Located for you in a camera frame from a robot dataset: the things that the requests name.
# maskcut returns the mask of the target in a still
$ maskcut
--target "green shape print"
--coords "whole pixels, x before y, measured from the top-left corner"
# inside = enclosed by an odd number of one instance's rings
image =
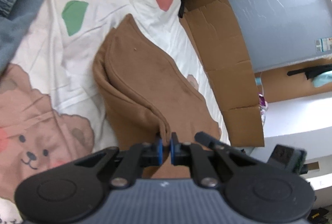
[[[81,29],[88,5],[87,2],[73,0],[64,7],[61,16],[69,36],[76,34]]]

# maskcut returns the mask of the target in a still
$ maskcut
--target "white bed sheet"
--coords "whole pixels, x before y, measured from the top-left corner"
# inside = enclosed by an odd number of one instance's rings
[[[88,3],[82,26],[69,36],[62,11],[69,1]],[[33,88],[49,94],[59,113],[87,118],[95,135],[94,151],[115,145],[112,127],[94,83],[91,65],[95,53],[112,27],[131,13],[146,38],[167,52],[185,76],[193,75],[206,99],[211,117],[218,122],[221,141],[229,144],[226,126],[203,67],[178,19],[180,0],[166,0],[168,10],[156,0],[45,0],[12,60],[28,73]],[[15,206],[0,199],[2,221],[20,217]]]

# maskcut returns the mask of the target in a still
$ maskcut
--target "brown bear print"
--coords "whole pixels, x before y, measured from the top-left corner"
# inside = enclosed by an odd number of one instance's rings
[[[188,75],[187,80],[198,91],[199,88],[198,82],[192,74]]]
[[[59,114],[20,66],[9,65],[0,80],[1,198],[14,202],[21,181],[86,156],[93,145],[86,118]]]

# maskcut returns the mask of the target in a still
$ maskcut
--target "bear mouth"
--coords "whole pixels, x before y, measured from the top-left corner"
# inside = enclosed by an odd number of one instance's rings
[[[25,162],[23,159],[21,159],[21,161],[22,161],[24,164],[26,164],[27,166],[29,166],[31,169],[33,169],[33,170],[38,169],[38,168],[34,168],[34,167],[31,166],[31,164],[30,164],[31,159],[30,159],[28,162]]]

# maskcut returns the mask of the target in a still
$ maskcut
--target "fabric fold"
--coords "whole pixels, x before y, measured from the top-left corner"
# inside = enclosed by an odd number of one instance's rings
[[[199,131],[219,139],[204,97],[180,73],[174,60],[140,32],[132,15],[112,29],[100,47],[93,73],[106,106],[107,118],[121,150],[135,143],[154,142],[160,133],[168,146],[172,132],[180,142],[194,142]],[[186,167],[169,159],[146,175],[189,177]]]

